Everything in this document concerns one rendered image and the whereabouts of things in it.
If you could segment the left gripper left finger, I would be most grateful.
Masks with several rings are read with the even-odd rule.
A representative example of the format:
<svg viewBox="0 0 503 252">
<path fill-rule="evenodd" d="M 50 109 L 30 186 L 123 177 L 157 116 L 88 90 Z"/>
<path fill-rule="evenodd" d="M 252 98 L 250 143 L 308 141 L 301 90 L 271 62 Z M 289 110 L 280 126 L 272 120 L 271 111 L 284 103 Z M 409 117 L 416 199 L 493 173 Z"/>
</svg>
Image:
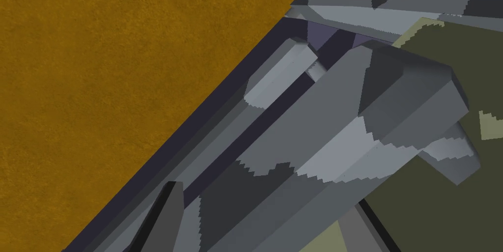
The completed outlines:
<svg viewBox="0 0 503 252">
<path fill-rule="evenodd" d="M 173 252 L 184 208 L 182 183 L 167 182 L 134 236 L 129 252 Z"/>
</svg>

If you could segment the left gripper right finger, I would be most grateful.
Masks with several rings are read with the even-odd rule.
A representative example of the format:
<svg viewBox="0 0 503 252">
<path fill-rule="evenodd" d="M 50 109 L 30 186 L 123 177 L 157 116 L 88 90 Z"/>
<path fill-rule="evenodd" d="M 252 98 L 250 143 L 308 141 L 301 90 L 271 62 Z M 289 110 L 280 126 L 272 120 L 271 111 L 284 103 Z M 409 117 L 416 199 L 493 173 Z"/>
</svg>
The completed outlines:
<svg viewBox="0 0 503 252">
<path fill-rule="evenodd" d="M 365 199 L 338 220 L 347 252 L 401 252 Z"/>
</svg>

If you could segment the brown door leaf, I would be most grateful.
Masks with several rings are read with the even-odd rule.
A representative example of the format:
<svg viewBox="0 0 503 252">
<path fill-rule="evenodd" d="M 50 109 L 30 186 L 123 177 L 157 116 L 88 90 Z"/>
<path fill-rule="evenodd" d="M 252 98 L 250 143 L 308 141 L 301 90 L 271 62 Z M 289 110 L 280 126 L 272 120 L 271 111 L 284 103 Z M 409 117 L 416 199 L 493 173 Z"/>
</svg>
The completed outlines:
<svg viewBox="0 0 503 252">
<path fill-rule="evenodd" d="M 0 252 L 61 252 L 293 0 L 0 0 Z"/>
</svg>

